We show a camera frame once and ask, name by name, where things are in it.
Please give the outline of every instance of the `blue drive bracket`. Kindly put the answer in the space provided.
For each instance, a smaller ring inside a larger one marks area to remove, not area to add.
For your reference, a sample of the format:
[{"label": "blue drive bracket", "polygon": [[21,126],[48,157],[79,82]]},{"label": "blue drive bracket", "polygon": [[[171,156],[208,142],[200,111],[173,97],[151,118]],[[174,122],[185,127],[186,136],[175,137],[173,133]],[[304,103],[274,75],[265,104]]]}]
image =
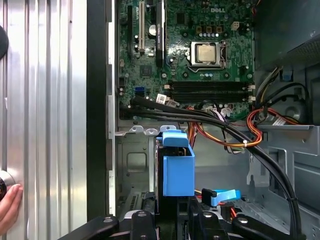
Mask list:
[{"label": "blue drive bracket", "polygon": [[188,197],[195,195],[195,154],[188,137],[181,130],[162,134],[164,147],[185,148],[185,156],[163,157],[163,196]]}]

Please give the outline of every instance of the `ram slot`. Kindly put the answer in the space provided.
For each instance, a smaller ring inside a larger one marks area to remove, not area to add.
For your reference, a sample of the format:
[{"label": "ram slot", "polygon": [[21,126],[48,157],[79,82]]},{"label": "ram slot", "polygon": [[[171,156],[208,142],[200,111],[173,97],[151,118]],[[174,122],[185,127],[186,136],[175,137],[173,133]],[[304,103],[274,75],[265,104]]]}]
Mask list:
[{"label": "ram slot", "polygon": [[145,52],[145,2],[139,2],[139,51]]},{"label": "ram slot", "polygon": [[180,104],[200,103],[203,100],[214,100],[220,104],[227,104],[247,102],[249,96],[245,92],[173,92],[171,97]]},{"label": "ram slot", "polygon": [[171,87],[175,92],[248,91],[248,83],[239,81],[175,81]]},{"label": "ram slot", "polygon": [[133,39],[133,7],[129,5],[127,7],[127,24],[128,24],[128,32],[127,32],[127,54],[128,58],[131,60],[132,58],[132,39]]}]

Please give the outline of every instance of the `hand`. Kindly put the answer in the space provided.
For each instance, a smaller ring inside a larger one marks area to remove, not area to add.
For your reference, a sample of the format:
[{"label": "hand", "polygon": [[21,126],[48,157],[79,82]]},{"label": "hand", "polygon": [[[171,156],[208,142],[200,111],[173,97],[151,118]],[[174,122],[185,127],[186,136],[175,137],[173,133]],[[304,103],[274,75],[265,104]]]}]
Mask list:
[{"label": "hand", "polygon": [[17,221],[22,193],[21,185],[13,185],[0,201],[0,236],[5,234]]}]

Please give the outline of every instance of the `blue plastic part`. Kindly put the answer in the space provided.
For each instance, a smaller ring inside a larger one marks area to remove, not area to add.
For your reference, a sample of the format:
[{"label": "blue plastic part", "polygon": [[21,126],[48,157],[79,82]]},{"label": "blue plastic part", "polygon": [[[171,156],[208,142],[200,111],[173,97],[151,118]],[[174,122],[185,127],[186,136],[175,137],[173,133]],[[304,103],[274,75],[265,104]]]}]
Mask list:
[{"label": "blue plastic part", "polygon": [[163,196],[187,197],[195,195],[195,154],[163,157]]},{"label": "blue plastic part", "polygon": [[162,134],[162,144],[165,147],[187,148],[189,141],[185,132],[166,131]]},{"label": "blue plastic part", "polygon": [[[218,193],[222,193],[222,192],[227,192],[227,191],[229,191],[229,189],[216,189],[216,190],[213,190],[213,191],[215,191],[218,194]],[[232,198],[232,199],[229,199],[229,200],[241,199],[241,191],[240,190],[235,190],[235,195],[236,195],[235,198]]]},{"label": "blue plastic part", "polygon": [[168,130],[162,134],[164,147],[188,148],[187,156],[163,157],[163,196],[188,197],[195,195],[195,154],[187,134],[181,130]]},{"label": "blue plastic part", "polygon": [[235,199],[237,197],[236,190],[217,192],[216,197],[211,197],[211,205],[218,206],[220,202]]},{"label": "blue plastic part", "polygon": [[168,129],[166,132],[168,133],[183,133],[180,129]]}]

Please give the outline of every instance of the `ribbed metal side panel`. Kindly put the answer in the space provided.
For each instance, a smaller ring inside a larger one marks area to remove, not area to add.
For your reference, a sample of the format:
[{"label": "ribbed metal side panel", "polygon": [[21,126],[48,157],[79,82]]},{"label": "ribbed metal side panel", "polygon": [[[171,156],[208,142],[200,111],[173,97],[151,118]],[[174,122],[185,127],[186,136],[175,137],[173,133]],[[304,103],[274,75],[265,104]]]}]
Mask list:
[{"label": "ribbed metal side panel", "polygon": [[2,240],[56,240],[87,221],[87,1],[0,0],[0,25],[0,165],[24,187]]}]

